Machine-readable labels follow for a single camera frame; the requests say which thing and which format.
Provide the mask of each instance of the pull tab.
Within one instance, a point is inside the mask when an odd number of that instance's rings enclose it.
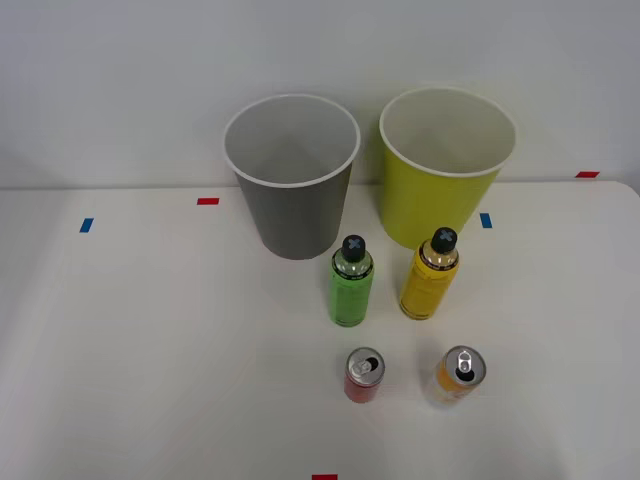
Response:
[[[462,373],[469,373],[471,371],[471,354],[466,350],[458,354],[458,370]]]
[[[356,363],[353,366],[353,374],[361,377],[362,375],[369,373],[372,370],[371,363],[368,360],[363,360]]]

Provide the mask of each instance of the bottle cap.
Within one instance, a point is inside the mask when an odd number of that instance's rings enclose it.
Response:
[[[367,251],[364,244],[364,238],[360,235],[349,235],[348,237],[345,237],[340,251],[347,262],[359,262],[364,258],[364,254]]]
[[[458,241],[458,235],[453,229],[449,227],[440,227],[433,234],[431,239],[431,248],[436,252],[445,254],[453,251],[456,248],[456,242]]]

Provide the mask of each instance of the can lid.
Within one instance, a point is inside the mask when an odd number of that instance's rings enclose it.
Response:
[[[449,376],[459,385],[477,385],[486,375],[482,356],[473,348],[458,345],[447,353],[445,365]]]
[[[449,227],[440,227],[433,234],[431,239],[431,248],[436,252],[445,254],[453,251],[456,248],[456,242],[458,241],[458,235]]]
[[[373,348],[356,348],[347,359],[347,375],[354,383],[363,387],[380,383],[384,370],[382,355]]]
[[[359,262],[364,258],[367,251],[364,238],[360,235],[349,235],[345,237],[342,241],[342,248],[340,251],[347,262]]]

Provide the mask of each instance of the bottle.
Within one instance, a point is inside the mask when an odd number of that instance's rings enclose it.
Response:
[[[373,258],[364,238],[349,235],[331,259],[329,314],[343,327],[358,325],[367,313],[373,282]]]
[[[408,317],[425,320],[438,308],[458,272],[457,240],[456,232],[442,227],[416,250],[400,296],[400,308]]]

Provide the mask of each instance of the orange can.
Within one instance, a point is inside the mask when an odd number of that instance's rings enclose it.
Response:
[[[480,385],[486,373],[482,355],[471,347],[458,345],[436,366],[427,392],[439,404],[454,405]]]

